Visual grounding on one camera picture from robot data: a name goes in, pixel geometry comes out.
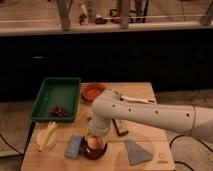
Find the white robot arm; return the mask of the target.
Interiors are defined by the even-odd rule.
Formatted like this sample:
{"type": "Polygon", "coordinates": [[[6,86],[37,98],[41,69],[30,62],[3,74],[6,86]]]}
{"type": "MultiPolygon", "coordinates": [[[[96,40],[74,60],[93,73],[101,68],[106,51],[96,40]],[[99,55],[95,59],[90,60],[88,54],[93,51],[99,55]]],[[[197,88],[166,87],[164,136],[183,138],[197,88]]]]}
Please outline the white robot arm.
{"type": "Polygon", "coordinates": [[[92,102],[92,111],[88,130],[97,137],[108,135],[112,119],[121,119],[213,143],[212,108],[128,102],[107,89],[92,102]]]}

